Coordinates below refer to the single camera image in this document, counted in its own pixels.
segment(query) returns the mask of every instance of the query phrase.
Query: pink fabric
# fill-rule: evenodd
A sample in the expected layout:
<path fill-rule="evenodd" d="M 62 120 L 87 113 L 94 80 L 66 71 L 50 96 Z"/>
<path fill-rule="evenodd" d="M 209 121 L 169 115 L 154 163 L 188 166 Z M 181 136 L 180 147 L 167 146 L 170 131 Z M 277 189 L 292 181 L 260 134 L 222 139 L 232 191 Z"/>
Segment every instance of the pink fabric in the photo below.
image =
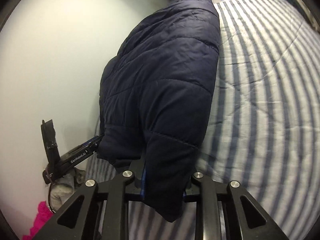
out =
<path fill-rule="evenodd" d="M 47 207 L 47 204 L 43 201 L 40 202 L 38 206 L 38 214 L 35 221 L 33 222 L 33 227 L 30 228 L 30 236 L 23 236 L 22 240 L 31 240 L 41 227 L 52 217 L 52 213 Z"/>

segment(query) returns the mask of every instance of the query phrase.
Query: bedding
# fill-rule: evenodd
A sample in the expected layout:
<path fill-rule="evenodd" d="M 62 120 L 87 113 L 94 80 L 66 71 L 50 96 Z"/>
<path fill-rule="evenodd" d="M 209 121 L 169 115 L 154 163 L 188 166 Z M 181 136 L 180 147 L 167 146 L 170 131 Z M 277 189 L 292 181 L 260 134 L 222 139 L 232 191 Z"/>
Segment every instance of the bedding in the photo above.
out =
<path fill-rule="evenodd" d="M 319 34 L 285 0 L 214 6 L 220 56 L 197 168 L 238 180 L 290 240 L 303 240 L 320 214 Z M 99 161 L 90 160 L 87 177 L 111 178 Z M 174 223 L 142 203 L 129 206 L 129 239 L 194 239 L 193 203 Z"/>

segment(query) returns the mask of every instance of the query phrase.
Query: black gripper frame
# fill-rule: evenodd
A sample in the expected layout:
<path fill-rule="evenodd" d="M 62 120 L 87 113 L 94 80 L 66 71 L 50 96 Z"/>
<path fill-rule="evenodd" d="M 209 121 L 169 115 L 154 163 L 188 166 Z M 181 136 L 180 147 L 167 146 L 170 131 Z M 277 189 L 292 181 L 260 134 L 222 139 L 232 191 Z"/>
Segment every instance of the black gripper frame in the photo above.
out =
<path fill-rule="evenodd" d="M 97 183 L 88 180 L 40 229 L 33 240 L 96 240 L 103 201 L 107 200 L 101 240 L 128 240 L 128 203 L 142 202 L 144 160 L 132 161 L 130 172 Z M 237 181 L 228 184 L 194 173 L 185 202 L 196 202 L 195 240 L 220 240 L 221 201 L 227 240 L 288 240 L 286 235 Z"/>

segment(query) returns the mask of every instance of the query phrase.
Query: crumpled gray garment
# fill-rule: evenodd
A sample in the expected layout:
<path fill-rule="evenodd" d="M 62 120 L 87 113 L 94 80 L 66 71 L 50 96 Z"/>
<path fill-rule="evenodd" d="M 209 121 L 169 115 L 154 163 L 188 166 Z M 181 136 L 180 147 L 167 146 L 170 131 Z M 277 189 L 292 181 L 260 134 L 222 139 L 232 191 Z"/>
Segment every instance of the crumpled gray garment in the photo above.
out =
<path fill-rule="evenodd" d="M 51 185 L 50 206 L 54 211 L 58 210 L 84 183 L 84 177 L 85 171 L 73 168 Z"/>

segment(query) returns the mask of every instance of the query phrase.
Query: mattress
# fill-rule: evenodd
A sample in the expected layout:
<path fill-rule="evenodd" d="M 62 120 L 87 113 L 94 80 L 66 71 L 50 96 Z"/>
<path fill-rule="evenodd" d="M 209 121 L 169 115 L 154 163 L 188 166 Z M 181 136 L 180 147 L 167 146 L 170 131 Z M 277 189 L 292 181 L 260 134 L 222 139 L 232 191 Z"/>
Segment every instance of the mattress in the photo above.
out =
<path fill-rule="evenodd" d="M 285 0 L 214 5 L 220 59 L 197 168 L 219 182 L 238 180 L 290 240 L 302 240 L 320 214 L 320 37 Z M 90 158 L 87 179 L 114 175 Z M 130 202 L 129 239 L 194 239 L 195 210 L 188 203 L 168 223 Z"/>

